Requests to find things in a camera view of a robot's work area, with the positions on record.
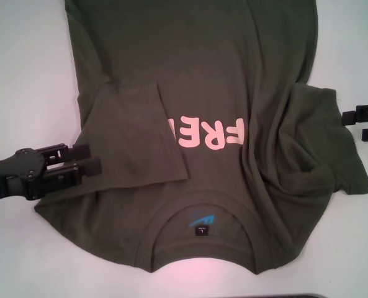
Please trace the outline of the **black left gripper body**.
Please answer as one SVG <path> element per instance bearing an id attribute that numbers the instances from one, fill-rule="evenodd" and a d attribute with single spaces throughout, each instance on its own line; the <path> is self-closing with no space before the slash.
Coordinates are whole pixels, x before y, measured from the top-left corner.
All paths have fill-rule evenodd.
<path id="1" fill-rule="evenodd" d="M 43 155 L 37 150 L 18 150 L 0 161 L 0 199 L 22 196 L 29 201 L 45 195 L 42 179 L 46 170 Z"/>

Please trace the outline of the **dark green printed T-shirt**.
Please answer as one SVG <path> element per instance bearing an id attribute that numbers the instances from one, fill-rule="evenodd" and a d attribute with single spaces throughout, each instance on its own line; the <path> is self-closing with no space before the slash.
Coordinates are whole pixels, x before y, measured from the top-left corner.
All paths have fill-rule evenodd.
<path id="1" fill-rule="evenodd" d="M 315 0 L 65 0 L 81 133 L 102 173 L 35 211 L 154 272 L 298 257 L 333 193 L 368 194 L 336 93 L 308 85 Z"/>

